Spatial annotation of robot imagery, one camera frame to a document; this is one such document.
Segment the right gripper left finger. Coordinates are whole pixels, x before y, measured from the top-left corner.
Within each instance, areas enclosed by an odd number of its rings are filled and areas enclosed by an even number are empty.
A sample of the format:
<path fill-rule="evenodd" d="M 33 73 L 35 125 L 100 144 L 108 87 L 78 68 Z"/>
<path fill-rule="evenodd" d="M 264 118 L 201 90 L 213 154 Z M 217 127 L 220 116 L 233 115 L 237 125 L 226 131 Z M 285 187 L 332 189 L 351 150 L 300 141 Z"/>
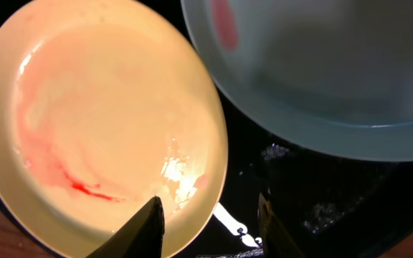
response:
<path fill-rule="evenodd" d="M 164 232 L 162 201 L 154 196 L 87 258 L 161 258 Z"/>

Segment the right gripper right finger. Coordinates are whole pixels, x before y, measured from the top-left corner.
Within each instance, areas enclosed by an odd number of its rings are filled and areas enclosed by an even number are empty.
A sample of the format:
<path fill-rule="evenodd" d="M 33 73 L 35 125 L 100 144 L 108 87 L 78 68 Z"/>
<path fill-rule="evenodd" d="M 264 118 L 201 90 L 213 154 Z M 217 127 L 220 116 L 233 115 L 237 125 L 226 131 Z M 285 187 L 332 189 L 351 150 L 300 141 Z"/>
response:
<path fill-rule="evenodd" d="M 273 212 L 270 200 L 262 194 L 258 199 L 258 219 L 264 258 L 305 258 Z"/>

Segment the yellow plate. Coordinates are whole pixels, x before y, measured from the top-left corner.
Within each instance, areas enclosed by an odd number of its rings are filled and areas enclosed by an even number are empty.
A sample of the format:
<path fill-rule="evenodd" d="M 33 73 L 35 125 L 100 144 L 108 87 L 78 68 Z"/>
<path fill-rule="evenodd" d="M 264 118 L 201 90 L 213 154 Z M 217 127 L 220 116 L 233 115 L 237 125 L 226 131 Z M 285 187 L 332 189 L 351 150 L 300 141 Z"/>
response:
<path fill-rule="evenodd" d="M 138 1 L 36 0 L 0 27 L 0 199 L 39 242 L 85 257 L 152 197 L 161 254 L 207 225 L 227 172 L 212 79 Z"/>

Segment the light green plate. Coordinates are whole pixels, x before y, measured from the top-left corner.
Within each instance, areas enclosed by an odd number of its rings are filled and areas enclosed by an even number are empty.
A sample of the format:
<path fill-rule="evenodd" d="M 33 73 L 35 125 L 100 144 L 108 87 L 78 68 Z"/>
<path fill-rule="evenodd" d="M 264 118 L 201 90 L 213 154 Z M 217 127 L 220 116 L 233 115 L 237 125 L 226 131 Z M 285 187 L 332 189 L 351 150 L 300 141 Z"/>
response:
<path fill-rule="evenodd" d="M 304 148 L 413 161 L 413 0 L 184 0 L 191 41 L 247 117 Z"/>

